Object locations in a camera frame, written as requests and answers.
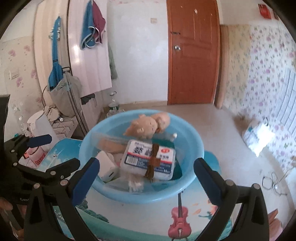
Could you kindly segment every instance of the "maroon towel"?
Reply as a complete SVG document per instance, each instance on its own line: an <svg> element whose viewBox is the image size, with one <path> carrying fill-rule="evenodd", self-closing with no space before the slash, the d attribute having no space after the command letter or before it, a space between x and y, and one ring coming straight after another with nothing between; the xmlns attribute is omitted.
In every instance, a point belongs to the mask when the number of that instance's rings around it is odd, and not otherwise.
<svg viewBox="0 0 296 241"><path fill-rule="evenodd" d="M106 20L103 18L103 15L95 1L93 1L93 19L94 19L94 27L97 29L97 31L94 34L95 42L102 43L102 36L103 36Z"/></svg>

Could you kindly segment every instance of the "gray bag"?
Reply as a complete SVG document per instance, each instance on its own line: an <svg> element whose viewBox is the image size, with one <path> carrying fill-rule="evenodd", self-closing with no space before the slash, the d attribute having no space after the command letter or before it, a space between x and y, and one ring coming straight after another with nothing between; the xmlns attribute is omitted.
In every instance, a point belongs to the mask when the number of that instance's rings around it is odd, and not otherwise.
<svg viewBox="0 0 296 241"><path fill-rule="evenodd" d="M75 112L71 105L71 100L68 94L69 84L71 86L73 96L75 98L75 102L77 104L77 108L79 112L81 112L80 105L80 93L82 89L82 85L77 77L72 76L69 73L63 74L64 78L58 83L58 85L50 91L49 86L47 86L47 91L50 94L50 97L60 112L66 116L73 117Z"/></svg>

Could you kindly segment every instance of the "violin neck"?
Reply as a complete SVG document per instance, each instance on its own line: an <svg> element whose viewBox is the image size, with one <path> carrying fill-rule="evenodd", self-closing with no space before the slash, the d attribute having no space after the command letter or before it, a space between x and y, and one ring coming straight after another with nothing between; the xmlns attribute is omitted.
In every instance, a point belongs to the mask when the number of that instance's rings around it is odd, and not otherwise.
<svg viewBox="0 0 296 241"><path fill-rule="evenodd" d="M182 218L183 217L181 193L178 194L178 216L179 216L179 218Z"/></svg>

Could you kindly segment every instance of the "bundled brown cord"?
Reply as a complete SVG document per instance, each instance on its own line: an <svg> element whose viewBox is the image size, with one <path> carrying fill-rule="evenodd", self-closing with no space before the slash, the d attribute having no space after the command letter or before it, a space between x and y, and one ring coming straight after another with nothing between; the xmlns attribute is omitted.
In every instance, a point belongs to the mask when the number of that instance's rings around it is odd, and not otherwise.
<svg viewBox="0 0 296 241"><path fill-rule="evenodd" d="M160 166L160 158L156 158L157 152L159 149L159 144L153 144L152 145L152 152L151 152L151 157L149 160L149 164L147 166L147 171L145 173L145 176L149 181L152 181L154 177L154 167L159 167Z"/></svg>

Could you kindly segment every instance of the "floor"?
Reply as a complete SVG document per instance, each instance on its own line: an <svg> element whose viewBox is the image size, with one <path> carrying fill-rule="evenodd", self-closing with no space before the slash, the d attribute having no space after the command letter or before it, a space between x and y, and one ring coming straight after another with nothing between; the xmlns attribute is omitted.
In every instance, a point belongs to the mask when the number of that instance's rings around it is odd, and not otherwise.
<svg viewBox="0 0 296 241"><path fill-rule="evenodd" d="M224 179L231 179L237 185L251 186L253 183L261 185L263 176L270 176L274 171L278 177L283 176L278 162L264 148L259 157L248 149L241 138L245 123L232 117L228 110L218 110L209 104L171 105L153 107L160 111L167 111L178 115L192 124L200 134L205 150L213 152L219 160ZM288 196L277 196L273 190L263 189L267 211L278 208L277 218L284 226L294 213L294 204L285 180L278 187ZM237 217L239 207L233 212Z"/></svg>

